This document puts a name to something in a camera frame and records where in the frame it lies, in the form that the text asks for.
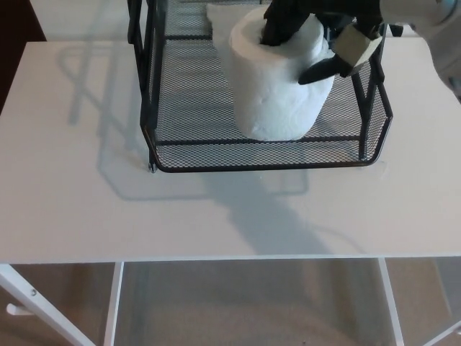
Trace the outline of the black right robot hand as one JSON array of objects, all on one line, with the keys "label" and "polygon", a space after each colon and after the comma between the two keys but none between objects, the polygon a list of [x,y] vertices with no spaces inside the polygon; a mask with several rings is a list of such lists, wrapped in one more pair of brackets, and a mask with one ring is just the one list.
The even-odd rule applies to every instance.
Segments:
[{"label": "black right robot hand", "polygon": [[381,43],[379,1],[272,1],[264,13],[261,44],[286,43],[311,15],[337,37],[331,46],[334,56],[305,69],[298,78],[300,85],[358,73]]}]

